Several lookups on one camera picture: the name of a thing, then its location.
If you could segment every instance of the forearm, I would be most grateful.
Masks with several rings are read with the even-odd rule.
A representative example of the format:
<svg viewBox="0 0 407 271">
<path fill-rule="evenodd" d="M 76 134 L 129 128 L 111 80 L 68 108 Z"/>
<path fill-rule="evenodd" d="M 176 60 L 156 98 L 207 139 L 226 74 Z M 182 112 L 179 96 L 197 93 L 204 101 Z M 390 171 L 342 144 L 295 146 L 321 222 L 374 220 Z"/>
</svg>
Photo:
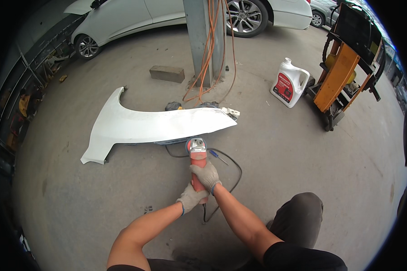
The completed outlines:
<svg viewBox="0 0 407 271">
<path fill-rule="evenodd" d="M 214 197 L 229 227 L 259 261 L 262 262 L 264 253 L 272 244 L 282 241 L 272 234 L 252 211 L 239 203 L 222 185 L 216 184 Z"/>
<path fill-rule="evenodd" d="M 125 234 L 127 240 L 143 247 L 168 225 L 178 219 L 181 214 L 182 204 L 177 202 L 166 208 L 142 215 L 123 229 L 118 238 Z"/>
<path fill-rule="evenodd" d="M 128 227 L 121 230 L 114 241 L 107 260 L 107 268 L 117 264 L 126 264 L 150 270 L 142 247 L 181 214 L 182 204 L 178 202 L 153 213 L 145 214 L 131 222 Z"/>
</svg>

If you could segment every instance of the garage floor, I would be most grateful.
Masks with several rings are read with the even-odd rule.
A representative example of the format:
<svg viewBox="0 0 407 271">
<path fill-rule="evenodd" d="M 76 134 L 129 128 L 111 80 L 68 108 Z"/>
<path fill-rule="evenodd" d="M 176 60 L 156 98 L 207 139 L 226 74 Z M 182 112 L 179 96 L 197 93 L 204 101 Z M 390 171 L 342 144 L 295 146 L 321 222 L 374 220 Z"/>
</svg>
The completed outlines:
<svg viewBox="0 0 407 271">
<path fill-rule="evenodd" d="M 381 101 L 362 93 L 334 132 L 323 130 L 309 96 L 288 109 L 269 93 L 284 57 L 319 77 L 326 32 L 269 26 L 254 38 L 235 38 L 237 79 L 221 106 L 241 116 L 237 126 L 203 138 L 242 166 L 243 179 L 233 194 L 264 222 L 295 194 L 316 193 L 324 214 L 315 248 L 361 270 L 391 229 L 407 184 L 404 117 L 391 84 L 382 76 L 376 86 Z M 232 82 L 230 37 L 227 44 L 230 71 L 205 100 L 220 100 Z M 153 65 L 182 67 L 186 80 L 153 80 Z M 62 74 L 68 78 L 59 84 Z M 181 100 L 193 74 L 185 25 L 111 42 L 92 61 L 77 59 L 59 71 L 18 152 L 13 181 L 17 213 L 43 270 L 105 270 L 122 228 L 146 207 L 157 210 L 179 197 L 190 181 L 190 161 L 170 157 L 164 147 L 115 145 L 105 165 L 82 165 L 80 158 L 99 111 L 117 87 L 129 87 L 123 106 L 163 111 L 169 101 Z M 364 77 L 358 71 L 358 81 Z M 184 147 L 171 146 L 171 151 L 183 154 Z M 210 159 L 224 186 L 232 187 L 237 168 Z M 209 205 L 215 208 L 214 199 Z M 201 225 L 202 215 L 198 206 L 179 218 L 144 247 L 145 255 L 171 259 L 174 250 L 187 251 L 228 270 L 244 262 L 249 254 L 222 213 L 207 225 Z"/>
</svg>

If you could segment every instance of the car wheel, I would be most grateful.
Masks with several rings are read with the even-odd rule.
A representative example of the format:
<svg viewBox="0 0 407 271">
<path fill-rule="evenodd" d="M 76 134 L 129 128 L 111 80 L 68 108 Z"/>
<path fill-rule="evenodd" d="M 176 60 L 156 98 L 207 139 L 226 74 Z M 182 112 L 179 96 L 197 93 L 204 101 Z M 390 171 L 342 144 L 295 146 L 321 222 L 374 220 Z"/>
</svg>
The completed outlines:
<svg viewBox="0 0 407 271">
<path fill-rule="evenodd" d="M 315 27 L 321 27 L 325 23 L 324 16 L 318 11 L 314 10 L 312 12 L 311 25 Z"/>
<path fill-rule="evenodd" d="M 228 0 L 226 10 L 227 33 L 235 37 L 250 38 L 258 35 L 267 26 L 268 13 L 259 0 Z"/>
<path fill-rule="evenodd" d="M 101 52 L 101 47 L 98 46 L 93 38 L 88 35 L 81 35 L 77 39 L 75 50 L 78 57 L 84 60 L 90 60 Z"/>
</svg>

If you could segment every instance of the brick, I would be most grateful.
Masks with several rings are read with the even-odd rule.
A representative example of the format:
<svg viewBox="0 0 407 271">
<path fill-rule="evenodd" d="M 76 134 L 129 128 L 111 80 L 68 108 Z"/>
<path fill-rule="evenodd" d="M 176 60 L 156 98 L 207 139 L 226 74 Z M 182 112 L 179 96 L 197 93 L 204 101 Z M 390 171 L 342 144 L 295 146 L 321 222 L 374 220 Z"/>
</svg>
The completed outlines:
<svg viewBox="0 0 407 271">
<path fill-rule="evenodd" d="M 152 79 L 171 81 L 176 83 L 182 83 L 185 79 L 184 69 L 167 67 L 167 66 L 153 66 L 149 72 Z"/>
</svg>

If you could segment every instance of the knee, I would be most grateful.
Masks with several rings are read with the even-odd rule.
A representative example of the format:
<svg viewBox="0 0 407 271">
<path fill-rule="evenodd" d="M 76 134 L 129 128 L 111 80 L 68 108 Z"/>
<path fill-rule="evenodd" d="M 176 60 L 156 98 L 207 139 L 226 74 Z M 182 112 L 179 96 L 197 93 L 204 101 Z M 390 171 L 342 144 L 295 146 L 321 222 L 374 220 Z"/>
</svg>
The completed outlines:
<svg viewBox="0 0 407 271">
<path fill-rule="evenodd" d="M 323 205 L 322 201 L 320 198 L 315 195 L 312 192 L 305 192 L 305 193 L 300 193 L 291 199 L 291 204 L 294 204 L 297 206 L 297 208 L 302 208 L 302 209 L 321 209 L 321 212 L 323 210 Z"/>
</svg>

